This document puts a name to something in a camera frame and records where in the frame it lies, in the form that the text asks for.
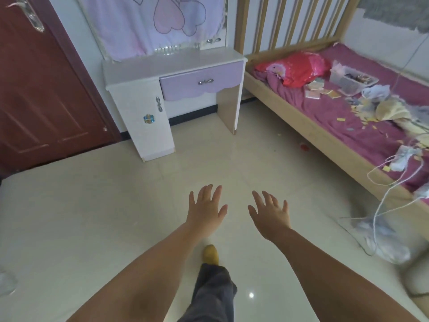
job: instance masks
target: forearm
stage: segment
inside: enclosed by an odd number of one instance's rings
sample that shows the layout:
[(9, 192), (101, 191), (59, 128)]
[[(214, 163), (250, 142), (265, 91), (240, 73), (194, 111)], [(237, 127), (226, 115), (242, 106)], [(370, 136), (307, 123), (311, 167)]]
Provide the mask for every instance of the forearm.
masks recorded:
[(381, 289), (294, 230), (283, 228), (273, 243), (288, 259), (321, 322), (417, 322)]
[(179, 287), (185, 260), (199, 240), (186, 224), (181, 225), (130, 263), (69, 322), (162, 322)]

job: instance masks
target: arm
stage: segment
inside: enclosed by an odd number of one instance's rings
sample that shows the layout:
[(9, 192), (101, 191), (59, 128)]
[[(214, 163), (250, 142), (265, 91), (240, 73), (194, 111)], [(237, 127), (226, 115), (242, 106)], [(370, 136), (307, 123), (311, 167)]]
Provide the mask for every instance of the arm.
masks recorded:
[(253, 191), (257, 211), (249, 213), (261, 235), (285, 255), (320, 322), (417, 322), (406, 309), (377, 286), (329, 256), (290, 226), (286, 200)]
[(227, 205), (218, 211), (222, 186), (211, 199), (212, 187), (204, 186), (196, 203), (191, 192), (186, 222), (130, 263), (68, 322), (162, 322), (179, 287), (185, 260), (227, 214)]

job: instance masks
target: white dresser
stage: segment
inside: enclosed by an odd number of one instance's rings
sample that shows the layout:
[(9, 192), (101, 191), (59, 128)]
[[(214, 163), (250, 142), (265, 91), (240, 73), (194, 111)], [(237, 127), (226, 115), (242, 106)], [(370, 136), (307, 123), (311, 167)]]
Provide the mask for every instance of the white dresser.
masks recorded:
[(183, 49), (124, 62), (105, 61), (112, 95), (144, 161), (175, 151), (164, 101), (216, 93), (217, 113), (235, 134), (247, 59), (232, 48)]

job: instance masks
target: red bag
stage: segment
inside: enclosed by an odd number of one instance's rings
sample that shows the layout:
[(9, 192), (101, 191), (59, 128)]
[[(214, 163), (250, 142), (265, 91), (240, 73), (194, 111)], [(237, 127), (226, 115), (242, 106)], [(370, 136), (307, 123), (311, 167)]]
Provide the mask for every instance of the red bag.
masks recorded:
[(285, 59), (255, 66), (255, 70), (275, 73), (283, 80), (283, 86), (297, 88), (324, 76), (330, 69), (331, 64), (328, 60), (311, 52), (297, 52)]

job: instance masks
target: tile floor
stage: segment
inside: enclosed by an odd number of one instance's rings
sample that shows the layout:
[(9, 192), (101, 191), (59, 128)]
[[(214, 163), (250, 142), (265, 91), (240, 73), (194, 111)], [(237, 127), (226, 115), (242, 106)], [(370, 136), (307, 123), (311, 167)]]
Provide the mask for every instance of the tile floor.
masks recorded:
[[(0, 298), (0, 321), (65, 321), (92, 294), (185, 221), (187, 196), (222, 184), (229, 213), (207, 240), (239, 287), (236, 320), (317, 321), (290, 265), (248, 216), (251, 191), (290, 202), (292, 224), (421, 321), (395, 267), (368, 257), (330, 217), (364, 215), (377, 201), (258, 101), (237, 135), (216, 114), (172, 128), (177, 152), (143, 163), (131, 141), (14, 175), (0, 188), (0, 265), (19, 287)], [(166, 321), (190, 302), (203, 244), (190, 258)]]

